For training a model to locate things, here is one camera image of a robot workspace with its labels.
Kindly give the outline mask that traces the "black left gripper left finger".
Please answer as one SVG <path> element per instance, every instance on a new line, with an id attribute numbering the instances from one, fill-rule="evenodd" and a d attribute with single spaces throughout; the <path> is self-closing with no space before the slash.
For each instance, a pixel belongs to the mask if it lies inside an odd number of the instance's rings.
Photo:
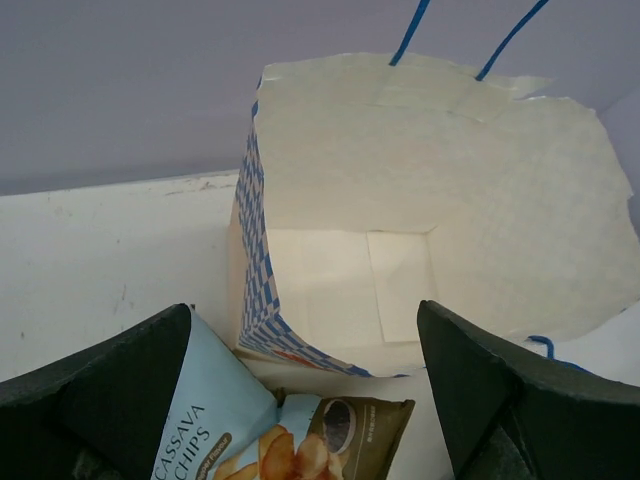
<path id="1" fill-rule="evenodd" d="M 2 382 L 2 478 L 150 478 L 191 320 L 187 305 L 173 305 Z"/>

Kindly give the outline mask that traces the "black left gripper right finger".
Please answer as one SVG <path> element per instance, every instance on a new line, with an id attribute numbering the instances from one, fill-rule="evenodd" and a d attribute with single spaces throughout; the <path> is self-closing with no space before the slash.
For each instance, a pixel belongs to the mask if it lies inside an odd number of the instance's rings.
<path id="1" fill-rule="evenodd" d="M 435 301 L 417 327 L 457 479 L 636 479 L 639 389 L 495 336 Z"/>

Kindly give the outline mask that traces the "light blue cassava chips bag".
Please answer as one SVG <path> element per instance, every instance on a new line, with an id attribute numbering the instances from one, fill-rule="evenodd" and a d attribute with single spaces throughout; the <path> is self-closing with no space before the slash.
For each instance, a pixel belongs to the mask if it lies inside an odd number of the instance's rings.
<path id="1" fill-rule="evenodd" d="M 310 430 L 321 397 L 283 400 L 196 314 L 152 479 L 319 479 L 329 453 Z"/>

